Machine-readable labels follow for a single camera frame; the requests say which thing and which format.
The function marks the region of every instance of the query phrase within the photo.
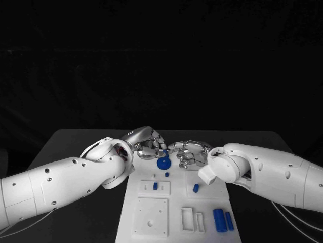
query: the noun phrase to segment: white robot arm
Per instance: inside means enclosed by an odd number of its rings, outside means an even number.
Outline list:
[[[159,145],[166,149],[160,134],[152,127],[142,127],[121,140],[101,139],[80,158],[55,161],[0,179],[0,230],[64,207],[100,185],[106,189],[119,186],[134,171],[133,152],[142,159],[153,159],[165,155]]]
[[[209,151],[195,141],[178,142],[169,149],[179,151],[182,168],[193,158],[206,157],[198,175],[208,185],[218,177],[276,203],[323,212],[323,167],[294,154],[238,143]]]

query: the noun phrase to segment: black background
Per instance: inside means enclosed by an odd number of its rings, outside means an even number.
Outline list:
[[[276,131],[323,166],[323,1],[0,1],[9,175],[58,129],[140,126]]]

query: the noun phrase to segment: gray table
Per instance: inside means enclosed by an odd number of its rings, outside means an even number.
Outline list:
[[[127,132],[130,130],[58,130],[29,169],[71,156],[80,157],[81,152],[94,142],[104,137],[119,139]],[[183,130],[159,130],[159,132],[167,144],[199,140],[218,147],[237,142],[291,152],[276,132]],[[91,196],[58,209],[34,227],[0,239],[0,242],[116,242],[126,187],[127,180],[111,190],[98,187]],[[228,184],[228,191],[242,242],[307,242],[267,199],[234,184]],[[9,232],[26,227],[41,217],[44,215],[21,222]]]

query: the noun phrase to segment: blue tube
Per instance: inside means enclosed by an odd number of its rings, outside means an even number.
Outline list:
[[[228,226],[227,226],[227,221],[225,221],[225,216],[224,216],[224,210],[222,209],[214,209],[212,212],[214,212],[216,231],[218,232],[227,232]]]
[[[234,230],[234,224],[232,224],[232,219],[231,219],[231,214],[229,214],[229,212],[225,212],[225,215],[227,215],[227,220],[228,220],[229,230]]]
[[[199,185],[195,184],[195,187],[193,187],[193,192],[198,193],[198,190],[199,190]]]

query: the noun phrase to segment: cable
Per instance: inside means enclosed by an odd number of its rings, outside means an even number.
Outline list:
[[[287,210],[287,212],[296,217],[297,220],[300,220],[307,226],[310,226],[312,228],[317,229],[319,231],[323,232],[323,229],[314,227],[313,225],[310,225],[303,219],[300,219],[294,214],[293,212],[284,207],[284,209]]]
[[[314,243],[319,243],[299,228],[297,226],[291,223],[291,221],[287,219],[287,217],[284,216],[286,220],[288,221],[288,223],[293,225],[293,227],[299,230],[299,232],[314,242]]]
[[[34,224],[31,224],[25,229],[21,229],[19,231],[16,231],[15,233],[12,233],[12,234],[8,234],[8,235],[5,235],[5,236],[2,236],[0,237],[0,239],[2,238],[5,238],[5,237],[8,237],[8,236],[11,236],[11,235],[13,235],[13,234],[16,234],[16,233],[19,233],[19,232],[22,232],[23,230],[26,230],[26,229],[29,229],[52,212],[55,211],[55,209],[34,223]]]

